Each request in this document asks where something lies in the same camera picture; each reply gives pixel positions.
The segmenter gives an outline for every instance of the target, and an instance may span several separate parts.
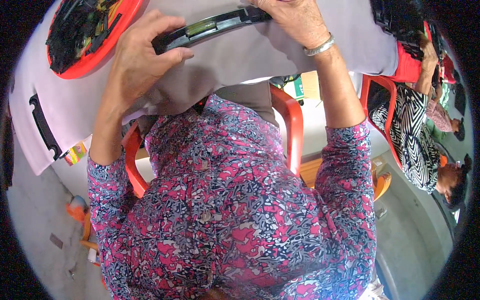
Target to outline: red tray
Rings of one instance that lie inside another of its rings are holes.
[[[117,16],[117,14],[121,13],[122,17],[119,19],[117,25],[113,28],[112,32],[108,36],[108,38],[103,42],[103,44],[98,48],[95,53],[90,53],[89,55],[83,55],[80,57],[80,60],[77,61],[73,66],[71,66],[67,71],[62,74],[55,73],[58,77],[63,79],[75,79],[79,78],[89,71],[91,71],[117,43],[120,35],[127,29],[127,27],[132,22],[133,17],[137,13],[140,5],[142,4],[143,0],[119,0],[119,2],[115,3],[110,8],[110,12],[108,15],[108,25],[110,26],[113,23],[113,20]],[[59,10],[60,6],[57,8],[55,12],[55,16]],[[50,60],[50,55],[48,55],[48,45],[47,45],[47,59],[48,64],[50,65],[52,61]]]

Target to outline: shirt button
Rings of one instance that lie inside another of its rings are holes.
[[[202,161],[202,170],[208,169],[208,161],[204,160]]]
[[[202,214],[202,216],[200,217],[200,221],[202,222],[208,222],[210,221],[210,219],[212,218],[212,214],[207,210],[206,212],[204,212]]]
[[[207,280],[208,280],[208,284],[212,284],[212,282],[213,282],[213,272],[212,271],[208,272]]]

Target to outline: red plastic chair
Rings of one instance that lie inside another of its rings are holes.
[[[287,167],[300,176],[301,151],[303,147],[303,114],[300,104],[279,88],[270,85],[272,106],[283,117],[287,128]],[[122,139],[125,149],[125,168],[133,185],[136,196],[141,198],[148,188],[148,183],[138,172],[135,156],[142,138],[138,123],[135,122]]]
[[[370,83],[372,81],[375,81],[379,85],[383,86],[390,92],[390,105],[388,107],[388,115],[387,115],[387,121],[385,123],[385,132],[380,130],[370,119],[370,116],[368,114],[368,108],[367,108],[367,103],[368,103],[368,92],[370,90]],[[370,124],[372,124],[388,141],[388,144],[390,145],[390,149],[392,149],[393,157],[395,158],[396,163],[402,169],[402,164],[400,163],[400,159],[398,159],[398,155],[396,154],[396,150],[393,147],[392,144],[392,138],[390,137],[390,126],[392,125],[392,119],[393,119],[393,112],[395,110],[395,103],[396,103],[396,85],[395,83],[386,78],[385,76],[369,76],[369,75],[363,75],[363,82],[362,82],[362,87],[361,87],[361,95],[360,95],[360,103],[363,107],[363,111],[365,112],[365,115],[368,117],[368,121]]]

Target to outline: bracelet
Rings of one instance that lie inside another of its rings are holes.
[[[318,53],[322,53],[329,50],[333,46],[333,43],[335,42],[335,37],[333,36],[333,34],[331,32],[329,32],[329,34],[330,34],[330,38],[326,42],[318,46],[317,48],[308,50],[307,48],[303,47],[305,54],[307,56],[314,56]]]

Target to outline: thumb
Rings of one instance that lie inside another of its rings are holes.
[[[258,6],[261,10],[270,13],[276,5],[277,0],[248,0],[252,4]]]
[[[192,57],[193,51],[191,49],[179,47],[158,55],[156,61],[160,70],[166,72],[171,67],[181,63],[182,60],[188,60]]]

